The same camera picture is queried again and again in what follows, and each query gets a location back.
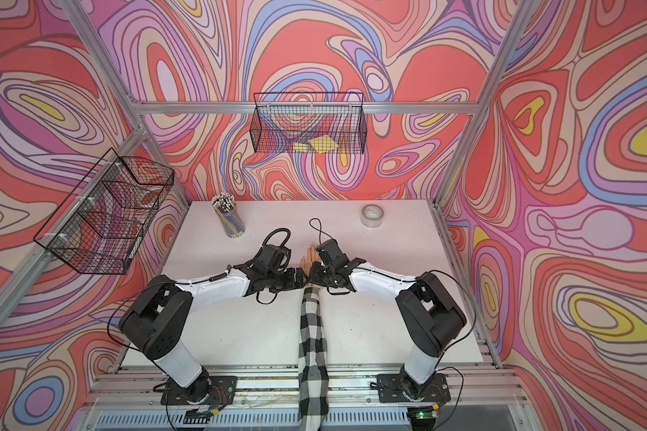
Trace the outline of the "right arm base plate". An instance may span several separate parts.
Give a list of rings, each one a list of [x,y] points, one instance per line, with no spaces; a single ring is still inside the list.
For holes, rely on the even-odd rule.
[[[451,401],[447,378],[442,373],[434,373],[424,384],[417,384],[409,375],[377,375],[370,384],[378,392],[381,403],[430,402],[442,406]]]

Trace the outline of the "mannequin hand with painted nails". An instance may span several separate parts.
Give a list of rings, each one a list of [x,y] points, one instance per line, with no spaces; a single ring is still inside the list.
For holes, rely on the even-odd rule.
[[[309,244],[309,246],[307,247],[306,254],[300,260],[299,267],[304,271],[306,276],[309,276],[312,267],[316,263],[320,263],[320,262],[321,262],[321,258],[318,255],[318,252],[316,251],[316,245]]]

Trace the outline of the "plaid sleeve forearm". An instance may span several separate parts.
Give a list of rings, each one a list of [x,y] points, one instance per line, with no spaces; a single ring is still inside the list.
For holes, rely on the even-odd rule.
[[[299,430],[321,430],[329,413],[327,343],[319,289],[307,285],[300,308],[298,345]]]

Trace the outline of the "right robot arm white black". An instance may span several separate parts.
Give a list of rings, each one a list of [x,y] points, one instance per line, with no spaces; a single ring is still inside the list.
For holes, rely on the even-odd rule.
[[[315,262],[309,279],[319,287],[369,294],[397,305],[413,341],[413,349],[399,372],[398,385],[412,399],[419,398],[430,386],[440,359],[467,325],[461,307],[429,271],[412,278],[356,259],[339,269]]]

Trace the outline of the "yellow sticky notes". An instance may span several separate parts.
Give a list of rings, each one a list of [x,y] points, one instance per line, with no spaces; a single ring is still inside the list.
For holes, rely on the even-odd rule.
[[[292,145],[292,151],[295,153],[316,153],[325,154],[336,151],[339,145],[328,135],[315,136],[307,142],[296,142]]]

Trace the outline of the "cup of pencils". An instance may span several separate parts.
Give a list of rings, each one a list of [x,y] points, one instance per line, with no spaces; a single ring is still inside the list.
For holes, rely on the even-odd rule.
[[[228,237],[237,238],[244,234],[246,227],[237,212],[237,201],[234,195],[220,193],[213,197],[211,204]]]

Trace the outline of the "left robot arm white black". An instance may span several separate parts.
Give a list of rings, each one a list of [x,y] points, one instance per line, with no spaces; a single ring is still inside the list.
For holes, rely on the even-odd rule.
[[[209,278],[175,281],[158,276],[145,287],[123,314],[118,327],[131,345],[185,391],[206,393],[210,379],[182,341],[189,317],[226,300],[273,294],[305,286],[303,269],[266,270],[240,265]]]

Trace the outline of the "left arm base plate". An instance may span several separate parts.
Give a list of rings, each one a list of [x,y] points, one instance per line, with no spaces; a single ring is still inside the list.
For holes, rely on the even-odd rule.
[[[164,406],[226,406],[233,403],[237,390],[237,377],[233,375],[200,376],[187,388],[169,378],[162,392]]]

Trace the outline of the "aluminium frame rail right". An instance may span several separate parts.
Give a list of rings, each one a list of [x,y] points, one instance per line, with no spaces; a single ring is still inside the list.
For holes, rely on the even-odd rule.
[[[503,41],[494,56],[494,62],[487,72],[482,90],[476,99],[476,111],[469,115],[469,119],[465,123],[465,127],[458,138],[458,143],[454,146],[448,167],[440,181],[440,188],[433,201],[435,224],[439,230],[444,249],[447,252],[449,264],[453,270],[454,277],[458,280],[458,292],[461,294],[464,301],[467,302],[467,316],[473,319],[472,330],[470,330],[470,333],[476,336],[477,340],[483,340],[486,342],[492,364],[497,369],[501,368],[503,364],[501,363],[501,359],[499,359],[495,354],[494,343],[485,328],[483,317],[480,312],[474,309],[476,300],[474,299],[473,292],[470,290],[471,282],[469,270],[463,265],[458,249],[449,234],[444,206],[449,203],[451,194],[456,186],[458,186],[461,169],[467,161],[467,156],[472,148],[472,144],[476,142],[478,133],[487,121],[492,99],[494,98],[501,80],[503,80],[505,73],[515,57],[519,45],[521,45],[525,38],[528,31],[528,25],[531,23],[539,5],[541,5],[539,1],[519,1],[519,3],[517,3],[515,13],[511,18]]]

